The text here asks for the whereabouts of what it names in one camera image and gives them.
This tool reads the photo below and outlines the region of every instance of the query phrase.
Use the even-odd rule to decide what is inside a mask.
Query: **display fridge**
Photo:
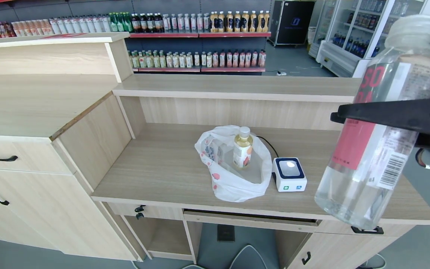
[[[332,0],[326,1],[326,20],[317,27],[319,41],[316,61],[338,77],[357,77],[369,59],[384,49],[392,24],[400,17],[430,15],[430,0]]]

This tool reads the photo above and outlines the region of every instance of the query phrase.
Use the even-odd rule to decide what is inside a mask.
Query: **white bottle cap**
[[[250,128],[243,126],[240,127],[240,137],[247,138],[250,136]]]

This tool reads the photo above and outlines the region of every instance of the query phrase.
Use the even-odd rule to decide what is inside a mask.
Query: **black cable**
[[[266,140],[264,137],[262,137],[262,136],[257,136],[258,138],[261,138],[261,139],[263,139],[263,140],[265,140],[267,143],[268,143],[268,145],[270,145],[271,146],[271,148],[273,149],[273,151],[275,152],[275,154],[276,154],[276,158],[279,158],[280,156],[278,155],[278,152],[276,152],[276,150],[275,150],[275,148],[273,147],[273,145],[271,145],[269,142],[268,142],[268,140]]]

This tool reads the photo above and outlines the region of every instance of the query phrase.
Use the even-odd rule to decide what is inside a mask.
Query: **counter top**
[[[113,92],[138,97],[350,103],[359,84],[357,78],[134,74]]]
[[[213,127],[147,124],[127,145],[92,198],[195,210],[334,219],[319,208],[314,194],[339,131],[251,128],[270,141],[280,157],[299,157],[308,184],[304,192],[280,193],[270,180],[264,196],[233,203],[214,196],[208,169],[193,147],[200,134]],[[406,178],[401,177],[380,223],[430,225],[430,207]]]
[[[44,44],[112,43],[129,37],[128,32],[55,34],[0,38],[0,48]]]
[[[53,140],[115,85],[113,75],[0,75],[0,136]]]

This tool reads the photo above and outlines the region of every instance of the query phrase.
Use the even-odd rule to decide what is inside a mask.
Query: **white plastic bag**
[[[263,196],[271,179],[270,152],[253,133],[250,165],[244,170],[232,165],[234,139],[239,129],[238,126],[216,127],[203,133],[195,144],[200,159],[210,171],[215,197],[230,202]]]

